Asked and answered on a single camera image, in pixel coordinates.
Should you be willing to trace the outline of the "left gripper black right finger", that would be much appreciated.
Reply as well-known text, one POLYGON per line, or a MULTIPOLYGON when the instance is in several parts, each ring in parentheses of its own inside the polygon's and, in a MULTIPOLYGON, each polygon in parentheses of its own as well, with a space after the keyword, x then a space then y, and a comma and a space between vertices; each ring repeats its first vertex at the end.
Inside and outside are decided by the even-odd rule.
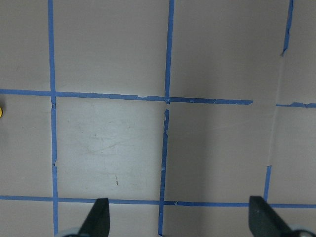
POLYGON ((290 237, 293 233, 261 196, 249 198, 249 229, 254 237, 290 237))

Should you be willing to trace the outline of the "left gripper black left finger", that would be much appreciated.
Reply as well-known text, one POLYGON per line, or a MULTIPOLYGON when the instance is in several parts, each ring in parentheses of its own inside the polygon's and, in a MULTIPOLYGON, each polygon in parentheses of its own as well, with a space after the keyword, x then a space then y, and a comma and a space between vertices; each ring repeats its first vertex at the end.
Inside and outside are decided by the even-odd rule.
POLYGON ((82 224, 79 237, 108 237, 110 232, 109 200, 98 198, 82 224))

